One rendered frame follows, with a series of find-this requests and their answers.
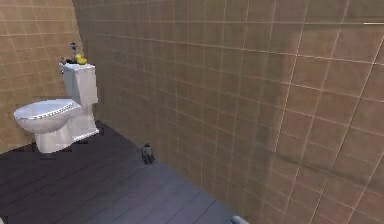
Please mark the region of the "small dark grey figurine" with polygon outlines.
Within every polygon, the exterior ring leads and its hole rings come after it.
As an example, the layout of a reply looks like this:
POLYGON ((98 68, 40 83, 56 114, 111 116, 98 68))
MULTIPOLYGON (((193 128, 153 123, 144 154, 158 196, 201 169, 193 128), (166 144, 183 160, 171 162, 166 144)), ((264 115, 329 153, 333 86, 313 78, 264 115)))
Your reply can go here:
POLYGON ((155 157, 149 143, 140 148, 141 157, 145 165, 152 164, 155 161, 155 157))

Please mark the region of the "white toilet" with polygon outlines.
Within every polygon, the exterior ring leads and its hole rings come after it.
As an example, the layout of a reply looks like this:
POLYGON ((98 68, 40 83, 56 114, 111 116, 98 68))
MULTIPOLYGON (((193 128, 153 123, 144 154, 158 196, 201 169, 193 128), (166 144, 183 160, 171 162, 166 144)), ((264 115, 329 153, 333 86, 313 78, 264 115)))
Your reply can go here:
POLYGON ((67 98, 38 101, 13 113, 18 125, 34 135, 38 150, 50 154, 99 133, 93 114, 98 102, 96 67, 59 64, 67 98))

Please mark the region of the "dark spray bottle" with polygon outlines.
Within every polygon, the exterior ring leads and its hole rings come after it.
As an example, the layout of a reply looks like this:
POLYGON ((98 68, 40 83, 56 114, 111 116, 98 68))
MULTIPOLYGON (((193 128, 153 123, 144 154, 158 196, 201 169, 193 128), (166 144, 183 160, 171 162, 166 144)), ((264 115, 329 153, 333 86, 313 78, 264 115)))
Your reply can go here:
POLYGON ((76 45, 75 42, 72 42, 72 43, 70 44, 70 49, 71 49, 71 51, 72 51, 72 53, 73 53, 72 61, 73 61, 74 64, 77 64, 77 58, 76 58, 76 55, 78 54, 78 50, 77 50, 77 45, 76 45))

